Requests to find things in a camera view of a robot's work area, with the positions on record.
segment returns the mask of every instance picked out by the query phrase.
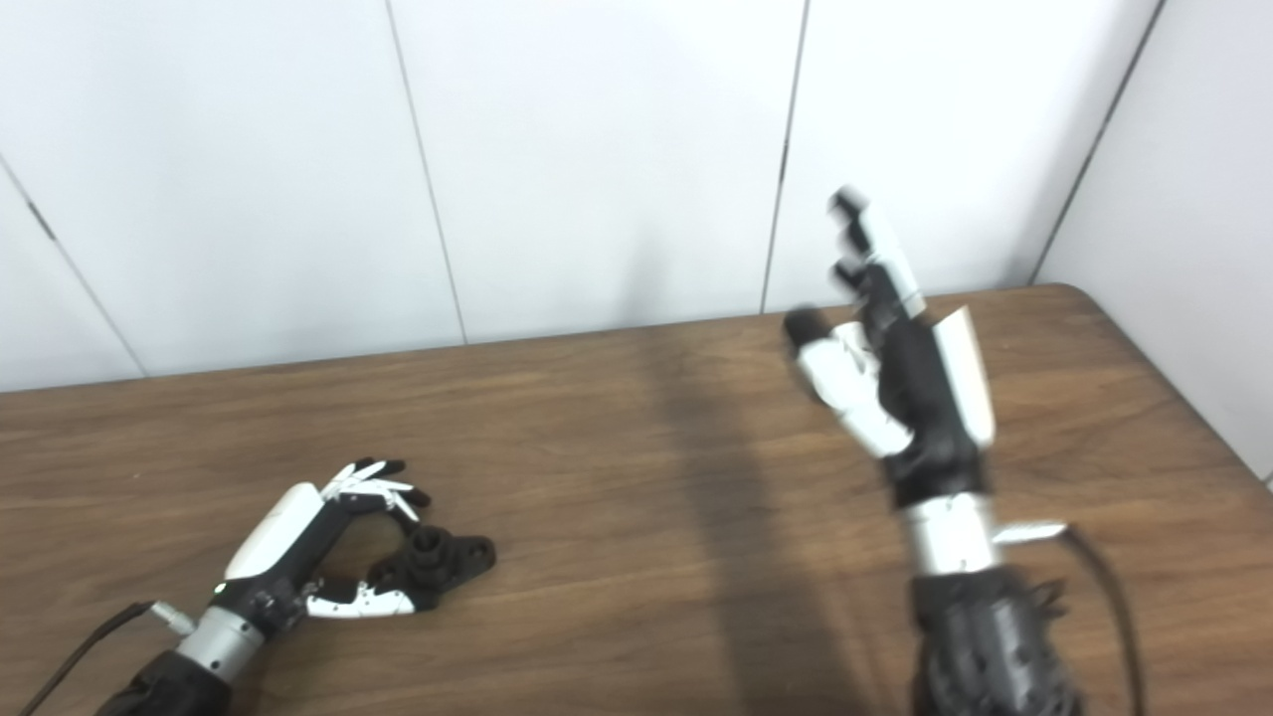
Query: white robotic finger segment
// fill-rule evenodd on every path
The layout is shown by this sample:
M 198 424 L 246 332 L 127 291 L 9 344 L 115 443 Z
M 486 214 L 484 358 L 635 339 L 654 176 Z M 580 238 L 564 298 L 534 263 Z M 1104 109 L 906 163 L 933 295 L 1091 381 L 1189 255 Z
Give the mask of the white robotic finger segment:
M 897 289 L 897 298 L 910 317 L 923 313 L 925 306 L 924 296 L 919 293 L 919 282 L 915 280 L 915 274 L 911 273 L 910 264 L 901 251 L 901 243 L 897 241 L 897 232 L 885 217 L 880 203 L 867 204 L 858 214 L 857 220 L 862 224 L 862 232 L 871 241 L 871 255 L 863 259 L 868 264 L 878 264 L 889 271 L 889 278 L 892 279 L 894 288 Z
M 415 485 L 409 485 L 406 483 L 397 483 L 393 480 L 386 480 L 381 478 L 376 478 L 376 483 L 396 492 L 411 492 L 412 489 L 415 489 Z
M 955 394 L 964 429 L 978 447 L 985 450 L 994 442 L 994 408 L 985 381 L 981 350 L 976 345 L 973 317 L 967 307 L 955 311 L 933 326 L 933 338 L 942 354 L 946 378 Z
M 880 405 L 873 354 L 833 336 L 801 348 L 796 364 L 822 403 L 871 455 L 896 455 L 910 445 L 914 437 L 910 429 Z
M 384 460 L 381 460 L 379 462 L 372 462 L 370 465 L 350 475 L 350 479 L 362 482 L 368 478 L 374 478 L 383 469 L 384 469 Z
M 420 516 L 415 513 L 415 510 L 411 510 L 411 506 L 406 503 L 406 499 L 402 499 L 401 493 L 392 492 L 390 494 L 392 494 L 393 507 L 406 515 L 407 520 L 411 520 L 412 522 L 420 521 Z
M 876 358 L 871 341 L 867 340 L 867 330 L 861 321 L 849 321 L 831 329 L 831 335 L 844 344 L 853 359 L 861 366 L 867 376 L 880 375 L 880 359 Z
M 323 485 L 323 488 L 322 488 L 322 498 L 323 499 L 331 499 L 332 496 L 335 496 L 336 493 L 340 492 L 340 485 L 345 484 L 345 480 L 348 480 L 349 476 L 353 475 L 353 474 L 354 474 L 354 464 L 353 462 L 350 462 L 349 465 L 345 465 L 344 468 L 341 468 L 341 470 L 339 473 L 336 473 L 336 475 L 332 479 L 327 480 L 326 485 Z
M 376 594 L 367 582 L 358 585 L 358 594 L 350 603 L 330 601 L 311 596 L 306 603 L 306 610 L 311 617 L 318 619 L 372 619 L 376 617 L 393 617 L 396 614 L 414 614 L 415 605 L 406 592 L 390 590 Z

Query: black robotic finger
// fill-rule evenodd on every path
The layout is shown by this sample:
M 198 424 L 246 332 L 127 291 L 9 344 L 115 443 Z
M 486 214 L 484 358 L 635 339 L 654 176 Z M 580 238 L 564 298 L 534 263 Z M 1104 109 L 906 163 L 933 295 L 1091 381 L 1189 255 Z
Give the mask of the black robotic finger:
M 401 494 L 402 499 L 414 507 L 428 507 L 429 505 L 433 505 L 433 498 L 418 487 L 414 487 Z
M 383 478 L 384 475 L 396 475 L 406 470 L 406 462 L 402 460 L 386 460 L 384 466 L 381 468 L 379 473 L 376 473 L 377 478 Z

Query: black forearm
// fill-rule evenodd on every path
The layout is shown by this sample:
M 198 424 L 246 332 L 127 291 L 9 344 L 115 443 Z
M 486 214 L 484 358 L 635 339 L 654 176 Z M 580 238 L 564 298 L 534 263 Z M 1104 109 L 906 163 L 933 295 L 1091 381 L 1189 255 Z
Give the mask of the black forearm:
M 146 664 L 97 716 L 222 716 L 230 687 L 174 651 Z
M 1016 569 L 917 577 L 911 596 L 923 633 L 922 716 L 1081 712 L 1048 618 Z

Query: black mechanical part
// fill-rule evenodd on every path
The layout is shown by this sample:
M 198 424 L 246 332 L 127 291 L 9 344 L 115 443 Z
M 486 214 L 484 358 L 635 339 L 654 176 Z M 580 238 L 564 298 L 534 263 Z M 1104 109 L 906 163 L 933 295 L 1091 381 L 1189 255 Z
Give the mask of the black mechanical part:
M 831 336 L 831 324 L 817 308 L 796 308 L 783 317 L 783 333 L 792 353 L 799 354 L 806 345 Z
M 917 716 L 1083 712 L 1036 592 L 1016 569 L 917 577 L 911 595 L 923 633 Z
M 165 651 L 97 710 L 97 716 L 220 716 L 230 687 L 206 669 Z
M 353 516 L 339 503 L 323 503 L 278 562 L 260 575 L 227 581 L 209 605 L 238 614 L 266 641 L 290 629 L 306 615 L 302 590 L 351 521 Z
M 420 525 L 397 552 L 372 566 L 367 582 L 377 594 L 401 590 L 416 612 L 435 609 L 442 595 L 495 566 L 495 544 L 484 536 L 454 536 Z

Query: cable connector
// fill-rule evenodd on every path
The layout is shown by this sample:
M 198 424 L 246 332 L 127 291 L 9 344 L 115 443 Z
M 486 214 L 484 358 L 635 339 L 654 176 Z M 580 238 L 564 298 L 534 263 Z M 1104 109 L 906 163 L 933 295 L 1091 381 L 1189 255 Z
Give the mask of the cable connector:
M 188 637 L 195 633 L 195 627 L 197 626 L 193 619 L 190 618 L 185 612 L 177 609 L 167 601 L 154 601 L 150 605 L 150 613 L 158 617 L 169 629 L 177 632 L 177 634 Z

